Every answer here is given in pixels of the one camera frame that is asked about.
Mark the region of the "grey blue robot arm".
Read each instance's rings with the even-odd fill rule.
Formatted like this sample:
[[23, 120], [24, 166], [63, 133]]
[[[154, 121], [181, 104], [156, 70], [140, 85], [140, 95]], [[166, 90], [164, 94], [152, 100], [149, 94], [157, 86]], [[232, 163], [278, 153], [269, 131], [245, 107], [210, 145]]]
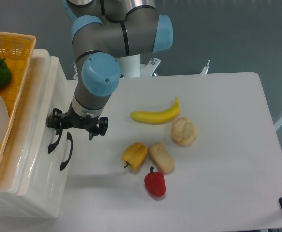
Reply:
[[172, 23], [152, 0], [66, 0], [64, 7], [73, 19], [78, 84], [68, 111], [53, 109], [47, 126], [57, 136], [69, 128], [105, 135], [108, 118], [101, 113], [122, 76], [117, 58], [169, 49]]

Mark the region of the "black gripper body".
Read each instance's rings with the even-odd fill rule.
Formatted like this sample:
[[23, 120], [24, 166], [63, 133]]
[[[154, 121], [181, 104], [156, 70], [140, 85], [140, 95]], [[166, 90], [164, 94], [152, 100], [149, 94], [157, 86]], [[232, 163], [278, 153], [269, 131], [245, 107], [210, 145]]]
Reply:
[[86, 130], [90, 136], [105, 136], [108, 129], [108, 118], [93, 117], [87, 113], [85, 116], [80, 116], [70, 105], [66, 113], [54, 108], [47, 118], [46, 125], [56, 130], [77, 128]]

